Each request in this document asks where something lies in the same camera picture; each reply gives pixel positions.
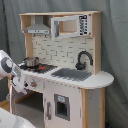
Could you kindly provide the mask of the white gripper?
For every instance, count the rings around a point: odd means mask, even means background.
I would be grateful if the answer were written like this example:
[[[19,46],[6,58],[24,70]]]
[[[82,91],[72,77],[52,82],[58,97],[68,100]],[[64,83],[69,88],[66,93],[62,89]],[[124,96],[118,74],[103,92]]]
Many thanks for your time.
[[[11,71],[11,80],[14,89],[18,93],[22,92],[23,94],[26,94],[26,90],[24,89],[25,74],[16,64],[13,65]]]

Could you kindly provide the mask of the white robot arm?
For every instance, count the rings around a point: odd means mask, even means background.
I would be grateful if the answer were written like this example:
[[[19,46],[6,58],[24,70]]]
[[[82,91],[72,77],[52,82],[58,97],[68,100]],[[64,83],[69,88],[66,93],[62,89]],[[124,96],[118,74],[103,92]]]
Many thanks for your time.
[[[26,94],[24,89],[25,74],[5,51],[0,50],[0,80],[4,77],[11,78],[12,85],[18,93]]]

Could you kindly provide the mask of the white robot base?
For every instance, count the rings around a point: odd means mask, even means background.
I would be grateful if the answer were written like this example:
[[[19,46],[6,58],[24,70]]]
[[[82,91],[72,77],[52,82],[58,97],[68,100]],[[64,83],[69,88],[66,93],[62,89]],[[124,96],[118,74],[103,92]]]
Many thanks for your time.
[[[23,117],[13,115],[0,108],[0,128],[36,128]]]

